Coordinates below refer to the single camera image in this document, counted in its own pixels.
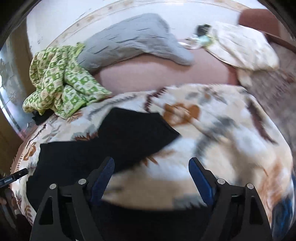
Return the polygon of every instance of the green checkered cloth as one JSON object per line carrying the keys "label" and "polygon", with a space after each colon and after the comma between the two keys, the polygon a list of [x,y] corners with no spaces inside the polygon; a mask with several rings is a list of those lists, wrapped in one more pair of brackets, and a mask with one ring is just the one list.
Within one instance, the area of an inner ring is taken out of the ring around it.
{"label": "green checkered cloth", "polygon": [[35,54],[30,79],[36,91],[24,101],[25,112],[37,110],[42,115],[52,109],[66,119],[81,107],[111,94],[76,62],[83,47],[81,43],[75,47],[49,47]]}

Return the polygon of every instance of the gray pillow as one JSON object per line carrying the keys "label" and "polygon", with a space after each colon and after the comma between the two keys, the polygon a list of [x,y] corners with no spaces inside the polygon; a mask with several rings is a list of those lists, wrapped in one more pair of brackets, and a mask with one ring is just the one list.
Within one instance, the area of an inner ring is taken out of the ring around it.
{"label": "gray pillow", "polygon": [[154,13],[142,14],[114,24],[96,33],[84,44],[85,48],[77,61],[91,73],[142,53],[168,58],[183,65],[194,62],[193,55],[169,33],[168,24]]}

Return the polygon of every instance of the floral bedspread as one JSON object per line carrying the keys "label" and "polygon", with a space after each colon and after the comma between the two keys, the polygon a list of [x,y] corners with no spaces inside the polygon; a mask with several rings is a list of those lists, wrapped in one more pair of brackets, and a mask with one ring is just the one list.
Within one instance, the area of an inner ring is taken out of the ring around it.
{"label": "floral bedspread", "polygon": [[[288,230],[294,215],[293,161],[282,134],[244,88],[199,84],[120,94],[92,103],[66,120],[50,117],[18,160],[15,171],[28,168],[29,175],[11,186],[30,223],[36,212],[26,197],[26,181],[38,164],[40,144],[94,138],[112,107],[159,112],[181,136],[139,165],[114,174],[104,200],[150,210],[205,205],[188,170],[189,159],[197,157],[217,178],[255,186],[274,237]],[[287,200],[290,204],[282,205]],[[278,205],[282,208],[275,211]]]}

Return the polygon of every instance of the black cloth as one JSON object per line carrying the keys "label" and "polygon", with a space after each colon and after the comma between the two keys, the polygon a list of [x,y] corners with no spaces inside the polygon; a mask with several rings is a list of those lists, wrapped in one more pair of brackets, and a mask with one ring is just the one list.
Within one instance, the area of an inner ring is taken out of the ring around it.
{"label": "black cloth", "polygon": [[125,170],[178,136],[159,113],[113,108],[102,121],[95,139],[40,145],[37,168],[27,182],[27,198],[37,211],[50,184],[66,186],[87,178],[107,156],[115,161],[115,173]]}
{"label": "black cloth", "polygon": [[38,111],[35,111],[33,114],[34,116],[32,117],[32,119],[35,121],[36,125],[40,125],[43,122],[45,122],[49,117],[51,117],[51,115],[54,113],[53,110],[48,109],[45,110],[45,112],[43,113],[43,115],[40,115]]}
{"label": "black cloth", "polygon": [[101,202],[91,213],[105,241],[195,241],[211,216],[208,207],[175,211],[130,210]]}

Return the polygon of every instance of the white wall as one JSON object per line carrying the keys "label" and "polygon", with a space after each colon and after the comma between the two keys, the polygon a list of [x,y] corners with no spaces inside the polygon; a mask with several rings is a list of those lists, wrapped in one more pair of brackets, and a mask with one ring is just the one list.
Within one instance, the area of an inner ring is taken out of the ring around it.
{"label": "white wall", "polygon": [[[252,8],[264,8],[256,0],[237,0],[236,2]],[[59,37],[58,40],[52,45],[75,44],[116,22],[146,12],[158,13],[168,22],[172,33],[181,39],[191,35],[198,24],[211,24],[215,20],[236,24],[239,16],[239,11],[233,10],[239,5],[236,2],[231,0],[42,0],[27,16],[30,49],[32,54],[35,54],[49,46],[57,37]]]}

